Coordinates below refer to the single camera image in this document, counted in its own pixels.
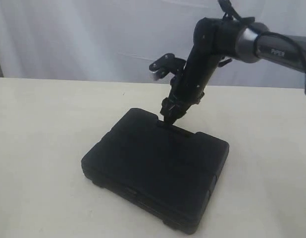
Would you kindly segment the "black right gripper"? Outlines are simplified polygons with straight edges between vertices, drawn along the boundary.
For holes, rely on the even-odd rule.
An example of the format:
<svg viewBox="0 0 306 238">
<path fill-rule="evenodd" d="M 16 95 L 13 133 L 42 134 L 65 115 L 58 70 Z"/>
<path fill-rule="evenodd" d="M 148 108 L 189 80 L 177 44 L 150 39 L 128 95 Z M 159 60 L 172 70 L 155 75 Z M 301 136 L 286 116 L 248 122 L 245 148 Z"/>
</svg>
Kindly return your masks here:
<svg viewBox="0 0 306 238">
<path fill-rule="evenodd" d="M 184 100 L 180 98 L 165 98 L 161 103 L 160 114 L 163 116 L 163 121 L 166 124 L 174 124 L 178 119 L 182 118 L 187 110 L 198 105 L 201 99 Z"/>
</svg>

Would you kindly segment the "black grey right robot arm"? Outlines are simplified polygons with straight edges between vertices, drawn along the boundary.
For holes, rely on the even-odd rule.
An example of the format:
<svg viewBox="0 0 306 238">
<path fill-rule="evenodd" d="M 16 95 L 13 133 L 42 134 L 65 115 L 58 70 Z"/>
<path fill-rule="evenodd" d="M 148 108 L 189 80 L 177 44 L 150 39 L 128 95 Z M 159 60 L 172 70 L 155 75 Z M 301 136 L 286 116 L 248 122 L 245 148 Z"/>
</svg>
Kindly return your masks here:
<svg viewBox="0 0 306 238">
<path fill-rule="evenodd" d="M 171 91 L 162 101 L 164 122 L 175 123 L 200 102 L 217 68 L 232 60 L 255 63 L 261 59 L 306 75 L 306 37 L 274 33 L 258 22 L 245 25 L 233 19 L 201 19 L 187 60 L 162 58 L 161 69 L 174 74 Z"/>
</svg>

